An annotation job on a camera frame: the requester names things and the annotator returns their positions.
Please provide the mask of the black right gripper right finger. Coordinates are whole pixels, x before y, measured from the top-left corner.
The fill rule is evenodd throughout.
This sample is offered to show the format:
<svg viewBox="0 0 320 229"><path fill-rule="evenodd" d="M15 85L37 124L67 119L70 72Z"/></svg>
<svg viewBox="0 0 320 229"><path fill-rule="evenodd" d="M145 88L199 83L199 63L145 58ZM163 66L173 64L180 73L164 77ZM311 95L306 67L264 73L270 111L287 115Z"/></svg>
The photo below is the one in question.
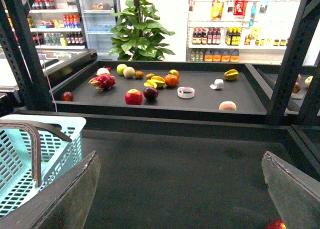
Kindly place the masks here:
<svg viewBox="0 0 320 229"><path fill-rule="evenodd" d="M320 227L320 182L270 151L261 161L264 181L287 229Z"/></svg>

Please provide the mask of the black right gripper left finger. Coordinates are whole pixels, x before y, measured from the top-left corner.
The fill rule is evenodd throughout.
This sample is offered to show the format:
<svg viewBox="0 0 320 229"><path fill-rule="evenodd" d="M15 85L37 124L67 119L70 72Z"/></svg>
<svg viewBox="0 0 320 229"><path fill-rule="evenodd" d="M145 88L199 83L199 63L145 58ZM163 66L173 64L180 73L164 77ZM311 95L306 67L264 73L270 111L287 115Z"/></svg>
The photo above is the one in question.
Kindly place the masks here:
<svg viewBox="0 0 320 229"><path fill-rule="evenodd" d="M96 194L101 164L95 151L0 220L2 229L82 229Z"/></svg>

